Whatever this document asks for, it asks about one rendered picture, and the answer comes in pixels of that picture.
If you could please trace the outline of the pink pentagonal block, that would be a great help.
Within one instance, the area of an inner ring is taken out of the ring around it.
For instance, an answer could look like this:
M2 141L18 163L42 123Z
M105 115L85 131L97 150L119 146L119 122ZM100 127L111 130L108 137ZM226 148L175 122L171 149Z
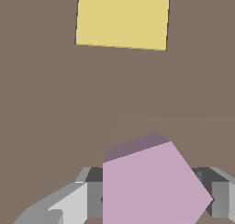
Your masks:
M103 224L196 224L211 201L180 152L159 133L106 150Z

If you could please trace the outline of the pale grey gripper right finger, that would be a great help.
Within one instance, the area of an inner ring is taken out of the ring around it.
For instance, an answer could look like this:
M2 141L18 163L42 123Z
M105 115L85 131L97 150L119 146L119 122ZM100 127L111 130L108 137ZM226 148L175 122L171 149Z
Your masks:
M193 168L213 200L207 206L212 218L229 218L235 223L235 177L217 167Z

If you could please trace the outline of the yellow square board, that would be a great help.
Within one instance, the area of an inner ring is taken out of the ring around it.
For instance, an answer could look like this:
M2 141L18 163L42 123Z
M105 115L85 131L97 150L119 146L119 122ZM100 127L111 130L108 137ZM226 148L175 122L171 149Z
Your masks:
M165 50L170 0L79 0L78 45Z

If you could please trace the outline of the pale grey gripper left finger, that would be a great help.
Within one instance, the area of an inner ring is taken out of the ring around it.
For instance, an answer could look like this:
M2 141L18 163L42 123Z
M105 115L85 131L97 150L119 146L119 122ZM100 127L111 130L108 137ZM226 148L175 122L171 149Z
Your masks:
M28 207L13 224L84 224L103 217L103 169L84 167L73 183Z

